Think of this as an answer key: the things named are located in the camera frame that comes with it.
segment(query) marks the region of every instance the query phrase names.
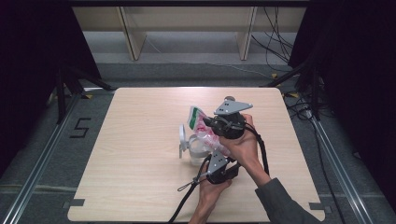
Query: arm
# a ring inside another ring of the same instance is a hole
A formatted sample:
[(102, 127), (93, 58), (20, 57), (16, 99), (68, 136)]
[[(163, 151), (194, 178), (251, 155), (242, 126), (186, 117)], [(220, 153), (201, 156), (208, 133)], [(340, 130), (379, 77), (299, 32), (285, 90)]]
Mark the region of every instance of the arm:
[(201, 179), (199, 188), (199, 202), (190, 219), (190, 224), (204, 224), (215, 209), (220, 194), (230, 187), (232, 180), (227, 180), (218, 185), (212, 185), (209, 181)]
[[(253, 128), (253, 119), (244, 115)], [(231, 157), (236, 159), (252, 177), (257, 185), (256, 194), (259, 197), (268, 217), (273, 223), (320, 223), (295, 202), (280, 182), (264, 172), (259, 161), (257, 139), (253, 133), (245, 131), (238, 139), (220, 138), (220, 142), (231, 151)]]

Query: metal rail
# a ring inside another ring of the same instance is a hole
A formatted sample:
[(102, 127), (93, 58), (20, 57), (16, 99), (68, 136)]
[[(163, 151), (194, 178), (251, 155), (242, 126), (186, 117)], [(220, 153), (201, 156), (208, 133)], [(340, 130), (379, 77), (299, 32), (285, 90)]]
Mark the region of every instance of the metal rail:
[(316, 120), (315, 118), (312, 118), (312, 121), (323, 144), (323, 150), (329, 159), (330, 165), (332, 166), (332, 169), (334, 170), (334, 173), (340, 182), (341, 188), (343, 189), (357, 220), (359, 223), (364, 224), (374, 223), (363, 199), (353, 185), (349, 175), (347, 174), (347, 170), (345, 169), (343, 163), (341, 163), (341, 160), (338, 157), (337, 152), (334, 150), (332, 142), (324, 131), (320, 121)]
[(56, 125), (54, 131), (52, 132), (51, 137), (49, 138), (48, 143), (44, 147), (43, 152), (41, 153), (40, 157), (35, 163), (35, 167), (33, 168), (32, 172), (29, 174), (29, 177), (23, 184), (17, 198), (15, 199), (13, 204), (9, 207), (6, 217), (3, 220), (3, 224), (8, 224), (8, 223), (15, 224), (18, 223), (18, 221), (20, 220), (23, 210), (26, 207), (26, 205), (29, 203), (33, 191), (35, 190), (35, 186), (37, 185), (38, 180), (44, 173), (44, 170), (50, 160), (50, 157), (59, 142), (65, 124), (67, 123), (80, 97), (81, 96), (79, 94), (76, 94), (73, 95), (73, 97), (71, 98), (64, 119), (59, 124)]

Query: black cable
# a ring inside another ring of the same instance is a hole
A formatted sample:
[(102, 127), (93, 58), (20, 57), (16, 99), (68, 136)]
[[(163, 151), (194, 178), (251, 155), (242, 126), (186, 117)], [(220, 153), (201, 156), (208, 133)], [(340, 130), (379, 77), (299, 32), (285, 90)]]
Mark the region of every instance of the black cable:
[(257, 133), (257, 131), (254, 129), (253, 126), (251, 126), (249, 123), (246, 123), (250, 127), (245, 127), (246, 130), (250, 131), (256, 136), (257, 142), (259, 143), (260, 149), (262, 151), (262, 166), (264, 168), (265, 173), (268, 175), (270, 174), (270, 170), (268, 167), (268, 160), (267, 160), (267, 152), (265, 150), (265, 144), (264, 141), (262, 141), (262, 136)]
[(275, 54), (278, 58), (280, 58), (283, 62), (287, 63), (288, 59), (284, 56), (282, 56), (281, 54), (279, 54), (278, 52), (274, 51), (273, 49), (269, 49), (267, 47), (264, 46), (264, 44), (262, 44), (259, 40), (256, 39), (256, 37), (254, 35), (251, 36), (262, 48), (267, 49), (269, 51), (271, 51), (273, 54)]
[(345, 221), (345, 219), (344, 219), (344, 215), (343, 215), (343, 213), (341, 212), (341, 208), (340, 208), (340, 205), (338, 204), (338, 200), (335, 198), (334, 191), (333, 191), (333, 189), (332, 189), (332, 185), (330, 184), (329, 178), (327, 177), (327, 173), (326, 173), (326, 170), (325, 170), (325, 168), (324, 168), (323, 158), (322, 158), (322, 154), (321, 154), (321, 147), (320, 147), (320, 142), (319, 142), (319, 138), (318, 138), (318, 130), (317, 130), (317, 128), (315, 127), (315, 124), (312, 122), (311, 119), (309, 119), (309, 122), (311, 123), (311, 125), (312, 125), (312, 127), (314, 128), (314, 131), (315, 131), (315, 139), (316, 139), (316, 141), (317, 141), (318, 155), (319, 155), (319, 160), (320, 160), (320, 167), (321, 167), (323, 176), (324, 176), (324, 178), (325, 178), (325, 180), (326, 180), (327, 185), (329, 186), (330, 194), (332, 195), (332, 199), (334, 200), (335, 207), (336, 207), (337, 210), (338, 210), (338, 214), (339, 214), (339, 216), (340, 216), (340, 218), (341, 218), (341, 222), (342, 222), (343, 224), (346, 224), (346, 221)]
[[(298, 103), (298, 102), (300, 102), (302, 100), (303, 100), (303, 98), (300, 98), (295, 105), (287, 106), (287, 108), (295, 111), (296, 109), (293, 108), (293, 107), (295, 107), (297, 105), (309, 105), (309, 103), (304, 103), (304, 102)], [(308, 120), (311, 123), (311, 125), (312, 125), (312, 127), (314, 129), (315, 140), (317, 142), (317, 148), (318, 148), (318, 156), (319, 156), (319, 161), (320, 161), (320, 168), (322, 170), (322, 173), (323, 173), (323, 176), (324, 176), (324, 178), (326, 180), (326, 183), (327, 183), (327, 185), (329, 187), (330, 194), (332, 195), (332, 199), (333, 199), (333, 201), (335, 203), (335, 207), (337, 208), (337, 211), (338, 211), (338, 214), (339, 214), (339, 216), (341, 218), (341, 221), (342, 221), (343, 224), (345, 224), (346, 222), (345, 222), (345, 219), (344, 219), (344, 215), (341, 212), (341, 208), (340, 208), (340, 205), (338, 204), (337, 199), (335, 198), (334, 191), (332, 189), (332, 185), (330, 184), (329, 178), (327, 177), (327, 173), (326, 173), (326, 170), (325, 170), (325, 167), (324, 167), (323, 157), (322, 157), (321, 147), (320, 147), (320, 141), (319, 141), (319, 138), (318, 138), (318, 130), (317, 130), (314, 122), (312, 121), (313, 116), (311, 115), (310, 117), (308, 117), (308, 116), (306, 116), (304, 114), (301, 114), (302, 111), (306, 111), (306, 110), (310, 110), (309, 107), (297, 110), (297, 112), (296, 112), (297, 117), (299, 119), (301, 119), (301, 120)]]
[[(285, 92), (283, 94), (286, 95), (289, 92), (295, 92), (295, 91), (288, 91), (288, 92)], [(301, 93), (301, 95), (304, 98), (310, 97), (310, 94), (304, 95), (304, 94)], [(294, 119), (295, 117), (298, 117), (300, 120), (306, 120), (306, 118), (301, 116), (301, 113), (304, 112), (307, 109), (310, 109), (311, 106), (310, 106), (310, 103), (306, 103), (306, 102), (300, 103), (302, 101), (302, 99), (303, 98), (300, 98), (294, 105), (288, 105), (285, 102), (286, 108), (288, 110), (291, 110), (292, 112), (294, 112), (293, 114), (290, 115), (291, 119)], [(303, 109), (297, 109), (296, 107), (298, 105), (305, 105), (305, 107)], [(330, 109), (330, 105), (328, 103), (323, 102), (323, 100), (321, 100), (321, 102), (318, 103), (318, 112), (319, 112), (320, 115), (322, 115), (324, 117), (327, 117), (327, 118), (331, 118), (331, 119), (335, 118), (335, 115), (331, 111), (328, 112), (328, 113), (325, 113), (325, 111), (328, 110), (328, 109)]]
[[(275, 38), (273, 38), (276, 42), (281, 42), (282, 40), (278, 40), (278, 39), (275, 39)], [(289, 45), (289, 44), (287, 44), (287, 43), (283, 43), (284, 45), (286, 45), (286, 47), (288, 47), (288, 48), (293, 48), (293, 45)]]
[(206, 164), (207, 161), (210, 160), (210, 158), (212, 157), (212, 154), (209, 154), (204, 161), (201, 164), (201, 167), (198, 171), (198, 175), (192, 180), (191, 182), (191, 187), (189, 189), (189, 191), (187, 191), (186, 195), (183, 197), (183, 199), (181, 200), (180, 204), (177, 207), (177, 210), (175, 211), (175, 213), (172, 215), (172, 217), (169, 219), (168, 223), (173, 223), (178, 215), (178, 213), (180, 212), (181, 208), (183, 207), (184, 203), (187, 201), (187, 199), (189, 199), (190, 195), (192, 194), (192, 192), (194, 191), (195, 187), (197, 187), (199, 185), (199, 178), (201, 177), (201, 172), (204, 169), (204, 166)]
[[(281, 39), (283, 39), (283, 38), (280, 36), (280, 34), (278, 34), (278, 33), (276, 32), (276, 28), (275, 28), (275, 26), (273, 25), (273, 23), (272, 23), (272, 21), (271, 21), (271, 18), (269, 17), (269, 15), (268, 15), (268, 13), (267, 13), (265, 7), (264, 7), (263, 9), (264, 9), (265, 15), (266, 15), (266, 17), (267, 17), (268, 21), (270, 22), (271, 27), (272, 27), (272, 29), (273, 29), (273, 32), (272, 32), (271, 35), (269, 36), (269, 37), (270, 37), (270, 40), (268, 41), (267, 47), (265, 48), (265, 49), (266, 49), (266, 51), (265, 51), (265, 61), (267, 62), (268, 66), (270, 66), (272, 69), (274, 69), (274, 70), (276, 70), (276, 71), (280, 71), (280, 72), (289, 72), (289, 71), (285, 71), (285, 70), (281, 70), (281, 69), (276, 69), (276, 68), (274, 68), (273, 66), (271, 66), (271, 64), (268, 63), (268, 49), (269, 49), (269, 47), (270, 47), (271, 41), (274, 39), (274, 34), (276, 34), (276, 36), (277, 36), (277, 38), (278, 38), (278, 40), (279, 40), (278, 42), (279, 42), (279, 44), (280, 44), (280, 46), (281, 46), (281, 50), (282, 50), (282, 52), (283, 52), (284, 55), (285, 55), (285, 52), (284, 52), (284, 48), (282, 47), (283, 44), (282, 44), (282, 41), (281, 41)], [(289, 63), (289, 59), (286, 58), (286, 56), (283, 56), (282, 59), (286, 59), (286, 61), (285, 61), (285, 60), (283, 60), (283, 61), (284, 61), (285, 63)]]
[(286, 48), (285, 48), (285, 46), (284, 46), (285, 43), (283, 43), (283, 42), (286, 42), (286, 44), (289, 45), (289, 46), (292, 46), (292, 44), (289, 43), (288, 41), (286, 41), (286, 40), (280, 35), (280, 33), (279, 33), (279, 25), (277, 24), (277, 16), (278, 16), (279, 7), (275, 7), (275, 22), (274, 22), (274, 23), (272, 23), (272, 20), (271, 20), (271, 18), (269, 17), (269, 15), (268, 15), (267, 10), (265, 9), (265, 7), (264, 7), (263, 9), (264, 9), (265, 15), (266, 15), (266, 17), (267, 17), (268, 21), (270, 22), (271, 27), (272, 27), (272, 29), (273, 29), (273, 33), (271, 34), (270, 38), (271, 38), (271, 39), (274, 39), (273, 36), (274, 36), (274, 34), (276, 34), (277, 39), (278, 39), (278, 42), (279, 42), (279, 44), (280, 44), (280, 47), (281, 47), (281, 49), (282, 49), (283, 54), (288, 54), (288, 56), (290, 56), (290, 55), (289, 55), (289, 52), (286, 50)]

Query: black strap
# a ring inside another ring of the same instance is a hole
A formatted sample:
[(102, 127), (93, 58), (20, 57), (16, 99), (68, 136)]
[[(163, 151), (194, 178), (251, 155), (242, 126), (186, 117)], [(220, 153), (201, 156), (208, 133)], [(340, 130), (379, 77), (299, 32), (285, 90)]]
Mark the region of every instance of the black strap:
[(180, 212), (181, 208), (183, 207), (184, 203), (187, 201), (187, 199), (189, 199), (189, 197), (192, 194), (192, 192), (194, 191), (195, 187), (197, 187), (199, 185), (199, 183), (200, 183), (199, 178), (201, 177), (201, 172), (204, 169), (206, 162), (209, 161), (211, 159), (211, 157), (212, 157), (212, 154), (209, 154), (202, 162), (201, 167), (199, 168), (198, 175), (192, 180), (191, 187), (190, 187), (189, 191), (187, 191), (186, 195), (184, 195), (183, 199), (181, 200), (180, 204), (177, 207), (176, 212), (173, 214), (171, 219), (169, 219), (168, 223), (173, 223), (175, 221), (175, 219), (176, 219), (178, 213)]
[(250, 131), (256, 136), (257, 142), (259, 143), (260, 150), (262, 151), (262, 166), (264, 167), (265, 173), (268, 175), (270, 174), (270, 169), (268, 167), (268, 160), (267, 160), (267, 151), (265, 150), (265, 144), (264, 141), (262, 140), (262, 136), (259, 135), (256, 130), (247, 123), (248, 126), (250, 127), (245, 127), (246, 130)]

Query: plastic bag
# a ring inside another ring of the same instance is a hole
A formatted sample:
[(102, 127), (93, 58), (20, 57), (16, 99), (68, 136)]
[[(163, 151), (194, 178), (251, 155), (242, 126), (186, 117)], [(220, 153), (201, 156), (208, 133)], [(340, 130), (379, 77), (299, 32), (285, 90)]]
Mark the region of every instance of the plastic bag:
[(210, 127), (205, 125), (204, 118), (207, 118), (204, 111), (197, 106), (192, 106), (187, 123), (197, 135), (198, 140), (206, 146), (204, 148), (210, 148), (212, 151), (218, 150), (224, 156), (230, 156), (230, 150), (223, 146), (219, 141), (219, 137), (213, 133)]

